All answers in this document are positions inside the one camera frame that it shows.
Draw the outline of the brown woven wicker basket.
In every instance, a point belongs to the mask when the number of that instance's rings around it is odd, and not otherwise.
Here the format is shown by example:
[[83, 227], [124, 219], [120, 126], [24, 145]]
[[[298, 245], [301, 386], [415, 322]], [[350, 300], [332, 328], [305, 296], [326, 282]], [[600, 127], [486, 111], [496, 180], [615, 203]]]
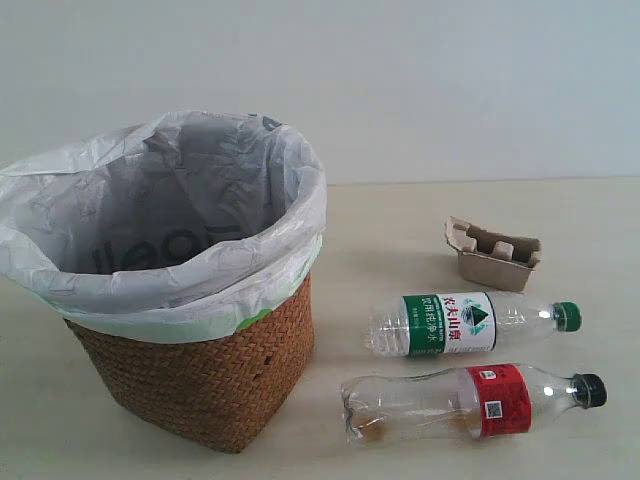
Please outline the brown woven wicker basket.
[[239, 453], [311, 360], [311, 280], [275, 311], [217, 340], [155, 344], [66, 325], [121, 407], [214, 451]]

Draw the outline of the white plastic bin liner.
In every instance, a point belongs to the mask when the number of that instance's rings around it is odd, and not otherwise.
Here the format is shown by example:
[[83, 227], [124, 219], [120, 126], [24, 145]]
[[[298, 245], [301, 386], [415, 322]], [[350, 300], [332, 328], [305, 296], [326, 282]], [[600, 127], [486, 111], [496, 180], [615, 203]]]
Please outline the white plastic bin liner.
[[296, 129], [181, 111], [1, 172], [1, 273], [65, 319], [157, 344], [233, 334], [302, 284], [325, 171]]

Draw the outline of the brown cardboard pulp tray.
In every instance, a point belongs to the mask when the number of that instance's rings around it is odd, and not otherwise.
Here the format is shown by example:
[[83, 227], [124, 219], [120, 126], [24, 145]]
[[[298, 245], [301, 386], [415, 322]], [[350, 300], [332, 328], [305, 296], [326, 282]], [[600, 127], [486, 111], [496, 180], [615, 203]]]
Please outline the brown cardboard pulp tray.
[[486, 287], [521, 292], [541, 261], [541, 241], [536, 238], [492, 232], [453, 216], [444, 232], [462, 278]]

